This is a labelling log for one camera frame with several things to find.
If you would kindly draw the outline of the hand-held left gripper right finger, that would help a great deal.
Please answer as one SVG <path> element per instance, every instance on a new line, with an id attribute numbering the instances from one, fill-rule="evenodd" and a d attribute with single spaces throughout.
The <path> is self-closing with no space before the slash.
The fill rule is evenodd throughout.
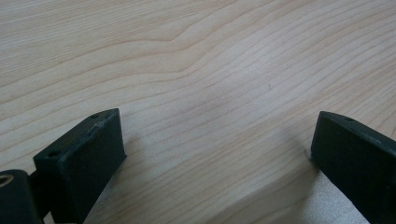
<path id="1" fill-rule="evenodd" d="M 311 158 L 371 224 L 396 224 L 396 141 L 322 111 Z"/>

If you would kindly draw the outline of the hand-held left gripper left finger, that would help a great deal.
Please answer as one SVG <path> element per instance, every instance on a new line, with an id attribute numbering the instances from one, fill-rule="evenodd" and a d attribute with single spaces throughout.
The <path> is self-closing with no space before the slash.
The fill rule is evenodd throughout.
<path id="1" fill-rule="evenodd" d="M 117 108 L 87 117 L 36 154 L 54 221 L 82 224 L 125 159 Z"/>

